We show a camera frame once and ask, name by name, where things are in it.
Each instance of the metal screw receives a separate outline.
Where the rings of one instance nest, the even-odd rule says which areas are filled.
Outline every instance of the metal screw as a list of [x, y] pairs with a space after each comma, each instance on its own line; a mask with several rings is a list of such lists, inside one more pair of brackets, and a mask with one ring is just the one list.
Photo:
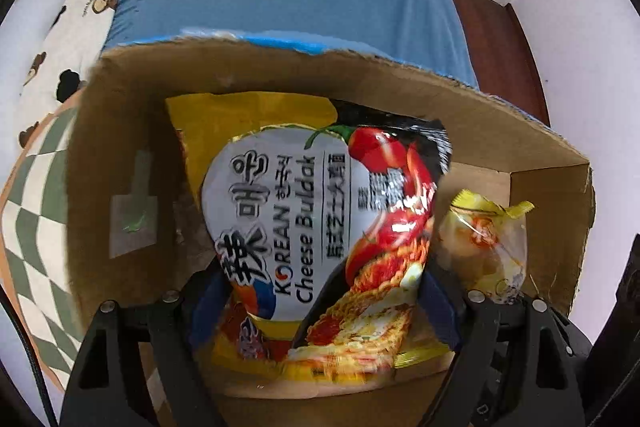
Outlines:
[[171, 304], [172, 302], [177, 301], [180, 298], [180, 292], [178, 292], [178, 290], [169, 290], [164, 292], [164, 295], [162, 296], [162, 301], [166, 302], [167, 304]]
[[100, 311], [102, 313], [109, 313], [116, 309], [115, 301], [105, 301], [100, 305]]
[[535, 309], [535, 311], [540, 312], [540, 313], [544, 313], [546, 312], [546, 302], [545, 301], [541, 301], [540, 299], [536, 299], [533, 301], [532, 303], [533, 309]]
[[469, 300], [471, 302], [475, 302], [476, 304], [484, 302], [484, 293], [482, 293], [480, 290], [471, 290], [468, 294], [466, 294], [466, 296], [469, 297]]

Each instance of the red chili pepper illustration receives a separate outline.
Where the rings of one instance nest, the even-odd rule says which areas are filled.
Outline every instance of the red chili pepper illustration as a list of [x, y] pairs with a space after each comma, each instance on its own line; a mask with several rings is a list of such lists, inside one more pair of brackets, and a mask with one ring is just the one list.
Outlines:
[[332, 125], [313, 133], [305, 149], [322, 132], [339, 134], [348, 145], [349, 155], [369, 172], [386, 174], [389, 169], [402, 169], [405, 177], [401, 206], [381, 211], [351, 249], [345, 266], [345, 277], [351, 286], [369, 261], [410, 243], [422, 232], [431, 215], [434, 185], [415, 143], [407, 150], [400, 140], [382, 129]]
[[424, 209], [428, 214], [431, 214], [431, 198], [433, 198], [432, 187], [433, 179], [429, 169], [420, 158], [420, 154], [415, 147], [415, 143], [409, 146], [409, 150], [406, 155], [406, 165], [409, 171], [408, 179], [404, 184], [404, 192], [407, 196], [418, 196], [419, 209]]
[[305, 149], [321, 132], [339, 134], [349, 147], [349, 156], [362, 163], [369, 172], [406, 167], [406, 148], [388, 132], [375, 127], [348, 127], [331, 125], [319, 129], [306, 141]]

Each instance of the cardboard wall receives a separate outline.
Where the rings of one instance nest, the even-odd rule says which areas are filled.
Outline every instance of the cardboard wall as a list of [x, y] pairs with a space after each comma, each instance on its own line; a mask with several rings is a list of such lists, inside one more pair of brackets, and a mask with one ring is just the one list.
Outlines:
[[313, 400], [259, 400], [219, 396], [230, 426], [415, 427], [438, 392], [445, 373], [368, 393]]
[[[164, 99], [239, 90], [302, 92], [440, 118], [453, 145], [453, 160], [466, 164], [458, 172], [468, 174], [449, 192], [456, 184], [466, 185], [498, 203], [505, 204], [510, 192], [512, 203], [529, 199], [538, 205], [532, 214], [529, 259], [542, 295], [558, 298], [566, 311], [589, 228], [591, 186], [587, 159], [548, 128], [459, 83], [388, 60], [346, 51], [310, 56], [247, 42], [190, 38], [110, 50], [82, 97], [67, 176], [68, 270], [84, 324], [107, 298], [123, 305], [144, 303], [173, 286], [171, 204], [183, 172]], [[159, 198], [158, 242], [110, 259], [111, 196], [129, 193], [138, 150], [150, 150], [154, 158], [150, 193]], [[508, 184], [507, 176], [514, 172], [519, 174]], [[556, 196], [564, 203], [556, 204]], [[565, 217], [572, 223], [567, 236], [560, 225]], [[546, 230], [553, 234], [544, 237]]]

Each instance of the cardboard box flap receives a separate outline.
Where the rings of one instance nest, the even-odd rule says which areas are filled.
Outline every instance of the cardboard box flap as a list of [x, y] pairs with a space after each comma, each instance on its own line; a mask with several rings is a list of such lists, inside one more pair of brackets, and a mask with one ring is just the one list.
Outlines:
[[274, 90], [440, 118], [456, 162], [497, 171], [588, 163], [564, 139], [507, 103], [434, 73], [346, 50], [311, 56], [241, 41], [181, 38], [114, 48], [103, 55], [94, 80], [113, 77], [111, 67], [127, 71], [142, 89], [151, 82], [162, 98], [204, 90]]
[[540, 293], [568, 314], [595, 212], [591, 169], [579, 165], [516, 172], [511, 175], [511, 202], [524, 200], [536, 206], [527, 214], [524, 291]]

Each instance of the snack packet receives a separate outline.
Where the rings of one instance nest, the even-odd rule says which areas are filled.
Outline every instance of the snack packet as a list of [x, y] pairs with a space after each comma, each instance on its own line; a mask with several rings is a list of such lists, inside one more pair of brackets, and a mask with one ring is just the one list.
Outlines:
[[455, 272], [467, 290], [480, 290], [496, 303], [510, 302], [526, 274], [525, 214], [532, 208], [529, 201], [503, 208], [462, 190], [438, 229], [438, 264]]
[[442, 125], [301, 94], [166, 103], [233, 287], [213, 361], [340, 383], [393, 368], [449, 168]]

